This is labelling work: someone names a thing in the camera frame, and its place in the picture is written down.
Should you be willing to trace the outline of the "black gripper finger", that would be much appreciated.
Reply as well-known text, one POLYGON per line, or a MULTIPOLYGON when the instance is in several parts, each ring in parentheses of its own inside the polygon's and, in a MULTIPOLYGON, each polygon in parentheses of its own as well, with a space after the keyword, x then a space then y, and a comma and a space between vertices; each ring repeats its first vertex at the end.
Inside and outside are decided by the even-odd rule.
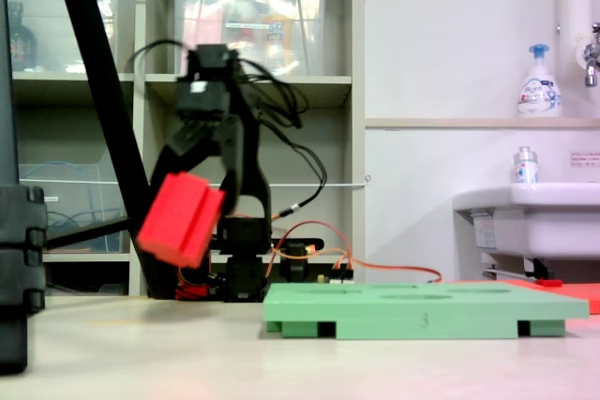
POLYGON ((208 157, 220 155, 218 123, 186 121, 159 152, 150 186, 160 186, 168 173, 188 172, 208 157))
POLYGON ((221 163, 226 172, 220 190, 225 197, 222 213, 230 214, 238 202, 243 179, 243 124, 238 115, 227 115, 218 127, 221 163))

